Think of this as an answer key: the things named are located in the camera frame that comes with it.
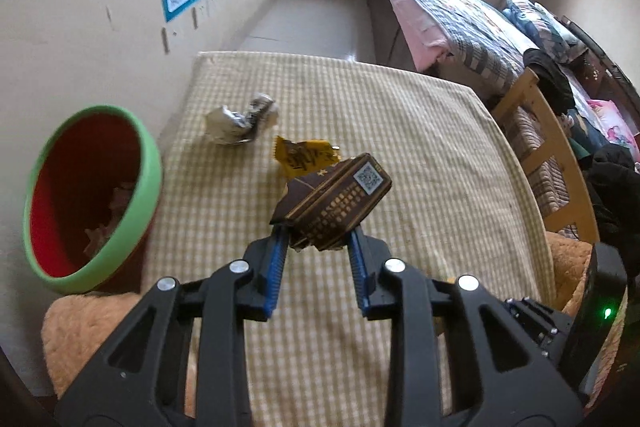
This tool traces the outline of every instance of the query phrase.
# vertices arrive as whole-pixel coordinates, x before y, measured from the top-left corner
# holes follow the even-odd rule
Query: metal bolt
[[[243,259],[238,259],[229,265],[229,270],[233,273],[244,273],[249,270],[249,263]]]
[[[173,277],[162,277],[156,284],[161,292],[173,290],[175,288],[175,279]]]
[[[404,271],[406,265],[400,259],[387,259],[385,261],[385,268],[389,270],[389,272],[400,273]]]
[[[478,282],[478,279],[476,279],[473,275],[463,275],[460,279],[458,279],[458,286],[468,292],[477,290],[479,285],[480,283]]]

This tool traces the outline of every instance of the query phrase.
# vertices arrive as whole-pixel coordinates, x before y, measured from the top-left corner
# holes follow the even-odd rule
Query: black device
[[[243,323],[271,317],[288,244],[287,230],[274,227],[271,237],[253,242],[243,259],[208,279],[184,285],[159,280],[79,373],[56,420],[62,427],[250,427]],[[455,283],[429,279],[359,227],[348,237],[348,250],[363,316],[391,320],[385,427],[581,422],[580,383],[626,286],[614,248],[593,248],[575,320],[532,299],[502,302],[472,275]],[[195,317],[202,317],[202,329],[191,419],[184,415],[184,389]],[[454,411],[446,417],[435,317],[444,322],[449,353]]]

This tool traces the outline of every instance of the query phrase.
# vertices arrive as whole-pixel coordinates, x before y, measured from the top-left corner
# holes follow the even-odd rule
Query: chair backrest
[[[556,159],[569,193],[569,203],[549,214],[543,220],[549,232],[559,232],[568,225],[575,225],[578,237],[585,243],[597,243],[600,239],[593,206],[574,152],[548,102],[538,89],[538,77],[527,68],[511,86],[509,92],[492,111],[498,123],[504,123],[519,105],[525,105],[538,119],[545,141],[521,161],[524,173],[529,176],[551,157]]]

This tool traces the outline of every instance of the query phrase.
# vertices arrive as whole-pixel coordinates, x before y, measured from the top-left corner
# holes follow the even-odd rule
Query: tile floor
[[[376,61],[367,0],[277,0],[239,49]]]

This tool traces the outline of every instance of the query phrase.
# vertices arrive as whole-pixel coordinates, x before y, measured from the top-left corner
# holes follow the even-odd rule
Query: checkered tablecloth
[[[242,146],[210,144],[204,115],[222,104],[242,111],[255,92],[280,105],[276,130]],[[328,139],[344,157],[373,154],[394,185],[363,227],[396,257],[438,279],[475,274],[503,298],[554,299],[535,199],[471,89],[370,64],[236,52],[194,65],[166,151],[145,288],[164,275],[207,277],[269,235],[285,184],[276,132]],[[360,316],[346,251],[290,251],[273,318],[246,324],[255,424],[381,425],[389,329]]]

